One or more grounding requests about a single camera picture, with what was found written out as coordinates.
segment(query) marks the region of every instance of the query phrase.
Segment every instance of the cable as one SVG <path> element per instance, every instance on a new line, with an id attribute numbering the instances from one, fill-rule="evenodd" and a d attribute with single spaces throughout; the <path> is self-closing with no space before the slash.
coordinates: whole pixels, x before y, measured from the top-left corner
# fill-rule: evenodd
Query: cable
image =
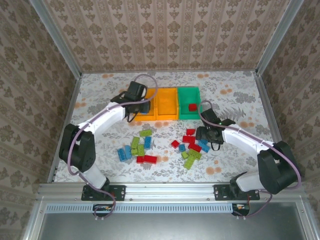
<path id="1" fill-rule="evenodd" d="M 71 155 L 72 155 L 72 152 L 74 150 L 74 147 L 75 147 L 75 144 L 76 144 L 76 141 L 78 139 L 78 137 L 80 136 L 80 134 L 89 126 L 89 124 L 92 124 L 95 120 L 97 120 L 98 118 L 100 118 L 103 114 L 105 114 L 106 112 L 108 111 L 111 111 L 112 109 L 115 109 L 115 108 L 118 108 L 118 107 L 122 107 L 122 106 L 126 106 L 126 105 L 135 105 L 135 104 L 144 104 L 146 102 L 149 102 L 151 99 L 153 99 L 157 93 L 158 93 L 158 84 L 157 84 L 157 81 L 156 79 L 149 75 L 149 74 L 146 74 L 146 73 L 142 73 L 142 74 L 139 74 L 137 75 L 133 81 L 135 82 L 138 78 L 142 77 L 142 76 L 146 76 L 146 77 L 149 77 L 151 78 L 154 83 L 155 83 L 155 92 L 154 94 L 148 98 L 148 99 L 145 99 L 145 100 L 140 100 L 140 101 L 130 101 L 130 102 L 124 102 L 124 103 L 119 103 L 119 104 L 116 104 L 116 105 L 113 105 L 109 108 L 105 108 L 103 111 L 101 111 L 97 116 L 95 116 L 90 122 L 88 122 L 87 124 L 85 124 L 82 128 L 79 129 L 79 131 L 75 134 L 72 142 L 71 142 L 71 145 L 70 145 L 70 149 L 69 149 L 69 153 L 68 153 L 68 158 L 67 158 L 67 168 L 68 168 L 68 172 L 72 175 L 72 176 L 75 176 L 75 175 L 79 175 L 79 177 L 87 184 L 89 185 L 92 189 L 96 190 L 97 192 L 100 192 L 100 193 L 103 193 L 103 194 L 106 194 L 108 195 L 109 197 L 111 197 L 112 201 L 113 201 L 113 205 L 112 205 L 112 209 L 111 211 L 105 216 L 105 218 L 109 217 L 112 212 L 114 211 L 114 209 L 116 208 L 116 199 L 114 196 L 112 196 L 109 192 L 107 191 L 104 191 L 104 190 L 101 190 L 101 189 L 98 189 L 96 188 L 95 186 L 93 186 L 87 179 L 86 177 L 80 172 L 80 171 L 77 171 L 77 172 L 73 172 L 71 170 Z"/>
<path id="2" fill-rule="evenodd" d="M 215 123 L 212 123 L 212 122 L 209 122 L 207 121 L 206 119 L 204 119 L 204 117 L 201 115 L 200 113 L 200 106 L 203 104 L 203 103 L 209 103 L 210 104 L 210 107 L 213 108 L 212 104 L 210 101 L 208 100 L 203 100 L 202 102 L 200 102 L 199 104 L 199 107 L 198 107 L 198 114 L 201 118 L 202 121 L 204 121 L 205 123 L 211 125 L 211 126 L 214 126 L 214 127 L 219 127 L 219 128 L 224 128 L 224 129 L 231 129 L 233 131 L 236 131 L 238 133 L 241 133 L 253 140 L 255 140 L 257 143 L 260 143 L 266 147 L 268 147 L 269 149 L 271 149 L 272 151 L 274 151 L 276 154 L 278 154 L 280 157 L 282 157 L 291 167 L 292 169 L 294 170 L 295 174 L 296 174 L 296 177 L 297 177 L 297 184 L 295 186 L 291 186 L 291 187 L 287 187 L 286 189 L 291 189 L 291 190 L 294 190 L 294 189 L 298 189 L 301 187 L 302 185 L 302 181 L 301 181 L 301 176 L 300 176 L 300 173 L 299 173 L 299 170 L 297 169 L 297 167 L 292 163 L 292 161 L 287 158 L 283 153 L 281 153 L 280 151 L 278 151 L 277 149 L 275 149 L 273 146 L 271 146 L 270 144 L 264 142 L 264 141 L 261 141 L 260 138 L 254 136 L 253 134 L 250 134 L 246 131 L 243 131 L 241 128 L 236 128 L 236 127 L 233 127 L 233 126 L 225 126 L 225 125 L 219 125 L 219 124 L 215 124 Z"/>

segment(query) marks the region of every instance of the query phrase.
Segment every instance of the floral tablecloth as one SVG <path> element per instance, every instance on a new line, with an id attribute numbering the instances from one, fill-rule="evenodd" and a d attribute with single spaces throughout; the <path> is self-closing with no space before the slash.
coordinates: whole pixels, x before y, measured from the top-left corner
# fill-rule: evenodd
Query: floral tablecloth
<path id="1" fill-rule="evenodd" d="M 127 89 L 139 73 L 84 74 L 71 122 L 84 122 L 103 109 L 110 99 Z M 213 72 L 150 72 L 159 87 L 198 86 L 201 100 L 210 100 L 214 111 L 222 120 L 234 120 L 248 132 L 265 140 L 272 140 L 264 108 L 251 71 Z M 147 77 L 140 83 L 148 87 L 155 84 Z M 178 149 L 171 147 L 173 140 L 182 141 L 187 128 L 201 126 L 200 120 L 131 122 L 123 120 L 96 139 L 96 164 L 111 182 L 228 182 L 231 177 L 256 169 L 257 161 L 241 149 L 223 144 L 219 151 L 201 151 L 202 158 L 190 170 Z M 139 131 L 152 129 L 151 149 L 147 155 L 158 156 L 156 165 L 137 164 L 136 158 L 120 162 L 117 149 L 130 145 Z M 70 176 L 61 160 L 55 182 L 78 182 Z"/>

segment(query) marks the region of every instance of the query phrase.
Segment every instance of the plastic bin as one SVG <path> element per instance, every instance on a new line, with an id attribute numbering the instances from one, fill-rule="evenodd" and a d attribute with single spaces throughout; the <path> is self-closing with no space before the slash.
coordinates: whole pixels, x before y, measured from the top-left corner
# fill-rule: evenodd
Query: plastic bin
<path id="1" fill-rule="evenodd" d="M 198 87 L 178 87 L 178 101 L 179 101 L 179 119 L 200 119 L 198 114 L 198 107 L 201 102 L 200 91 Z M 196 111 L 189 111 L 189 104 L 196 104 Z"/>
<path id="2" fill-rule="evenodd" d="M 154 93 L 156 89 L 155 88 L 148 88 L 146 91 L 145 97 L 148 99 L 150 98 Z M 140 121 L 155 121 L 156 119 L 156 106 L 157 106 L 157 96 L 155 96 L 153 99 L 151 99 L 150 103 L 150 111 L 147 114 L 138 113 L 137 116 L 134 118 L 136 122 Z"/>
<path id="3" fill-rule="evenodd" d="M 179 102 L 176 87 L 158 88 L 156 95 L 156 120 L 178 120 Z"/>

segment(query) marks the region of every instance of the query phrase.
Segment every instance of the red block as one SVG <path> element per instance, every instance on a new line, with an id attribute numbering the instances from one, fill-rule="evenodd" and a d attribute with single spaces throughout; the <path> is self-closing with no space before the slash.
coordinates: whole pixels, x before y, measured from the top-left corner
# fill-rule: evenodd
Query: red block
<path id="1" fill-rule="evenodd" d="M 145 162 L 145 157 L 144 156 L 137 156 L 136 157 L 136 163 L 137 164 L 143 164 Z"/>
<path id="2" fill-rule="evenodd" d="M 176 148 L 179 146 L 179 142 L 178 142 L 177 140 L 174 140 L 174 141 L 171 143 L 171 146 L 176 149 Z"/>
<path id="3" fill-rule="evenodd" d="M 202 147 L 200 147 L 197 144 L 190 143 L 189 146 L 188 146 L 188 149 L 193 149 L 193 150 L 197 151 L 198 153 L 200 153 Z"/>
<path id="4" fill-rule="evenodd" d="M 157 157 L 156 156 L 149 156 L 144 155 L 144 162 L 149 164 L 156 164 L 157 163 Z"/>
<path id="5" fill-rule="evenodd" d="M 187 134 L 188 136 L 191 136 L 191 135 L 195 134 L 195 132 L 196 132 L 195 129 L 187 129 L 187 130 L 186 130 L 186 134 Z"/>
<path id="6" fill-rule="evenodd" d="M 197 111 L 197 104 L 195 104 L 195 103 L 189 104 L 189 111 L 190 112 Z"/>
<path id="7" fill-rule="evenodd" d="M 187 144 L 194 144 L 196 142 L 195 136 L 183 136 L 182 142 Z"/>

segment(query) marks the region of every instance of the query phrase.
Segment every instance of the blue block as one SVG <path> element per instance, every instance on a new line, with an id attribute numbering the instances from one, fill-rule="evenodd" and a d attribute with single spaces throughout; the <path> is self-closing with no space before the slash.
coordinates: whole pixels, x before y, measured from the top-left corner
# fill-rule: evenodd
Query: blue block
<path id="1" fill-rule="evenodd" d="M 198 142 L 198 145 L 202 148 L 201 150 L 203 150 L 204 152 L 206 152 L 206 153 L 208 153 L 208 152 L 209 152 L 210 147 L 209 147 L 209 146 L 207 146 L 207 145 L 205 145 L 205 144 L 203 144 L 203 142 L 202 142 L 202 141 L 199 141 L 199 142 Z"/>
<path id="2" fill-rule="evenodd" d="M 151 137 L 146 136 L 144 139 L 144 149 L 150 149 L 151 147 Z"/>
<path id="3" fill-rule="evenodd" d="M 179 151 L 180 152 L 185 152 L 186 151 L 186 146 L 184 144 L 179 145 Z"/>
<path id="4" fill-rule="evenodd" d="M 199 142 L 202 142 L 204 145 L 207 145 L 207 143 L 208 143 L 208 141 L 205 139 L 201 139 L 201 140 L 199 140 Z"/>
<path id="5" fill-rule="evenodd" d="M 125 153 L 126 159 L 131 159 L 132 158 L 131 147 L 129 145 L 125 145 L 124 146 L 124 153 Z"/>
<path id="6" fill-rule="evenodd" d="M 124 162 L 125 160 L 127 160 L 125 150 L 123 148 L 120 148 L 117 151 L 118 151 L 120 162 Z"/>

